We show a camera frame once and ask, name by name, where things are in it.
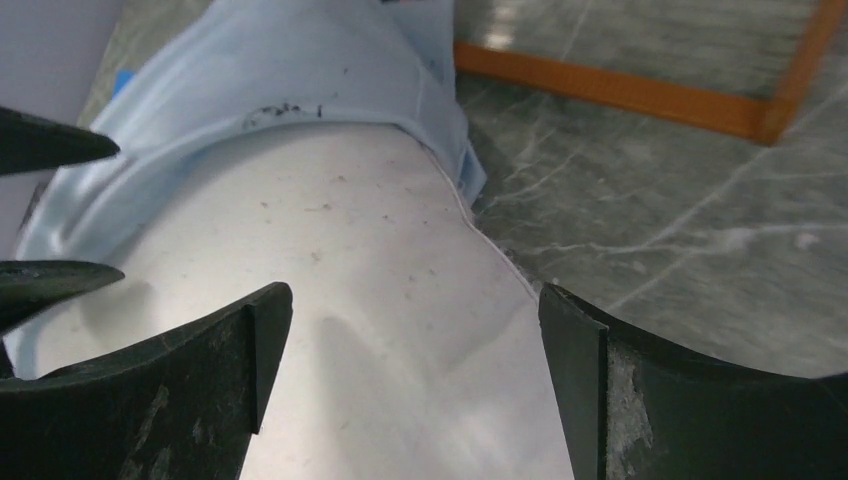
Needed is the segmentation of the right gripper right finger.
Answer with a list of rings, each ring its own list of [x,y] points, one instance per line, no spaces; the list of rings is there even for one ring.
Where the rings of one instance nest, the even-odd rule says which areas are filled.
[[[843,479],[847,377],[719,360],[546,284],[538,317],[577,479]]]

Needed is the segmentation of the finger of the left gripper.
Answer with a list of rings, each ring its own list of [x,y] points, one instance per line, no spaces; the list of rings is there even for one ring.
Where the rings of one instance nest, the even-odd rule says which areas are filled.
[[[83,164],[119,152],[105,135],[1,108],[2,176]]]
[[[1,331],[9,332],[56,304],[124,278],[117,268],[87,261],[2,261]]]

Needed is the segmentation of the light blue pillowcase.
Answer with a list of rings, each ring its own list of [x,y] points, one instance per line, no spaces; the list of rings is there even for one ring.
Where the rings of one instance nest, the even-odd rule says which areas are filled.
[[[119,154],[61,169],[19,260],[115,266],[216,146],[281,128],[395,128],[467,205],[486,181],[455,94],[449,1],[216,1],[94,122]]]

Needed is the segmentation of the white pillow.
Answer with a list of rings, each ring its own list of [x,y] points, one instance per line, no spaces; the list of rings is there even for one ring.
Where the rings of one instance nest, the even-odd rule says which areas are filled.
[[[294,315],[247,479],[568,479],[537,300],[432,154],[388,126],[216,146],[114,257],[123,281],[10,346],[35,377],[273,282]]]

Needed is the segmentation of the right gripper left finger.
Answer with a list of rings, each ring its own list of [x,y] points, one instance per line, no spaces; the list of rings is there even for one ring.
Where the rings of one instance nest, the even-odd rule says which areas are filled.
[[[5,479],[236,479],[292,320],[282,282],[126,348],[1,383]]]

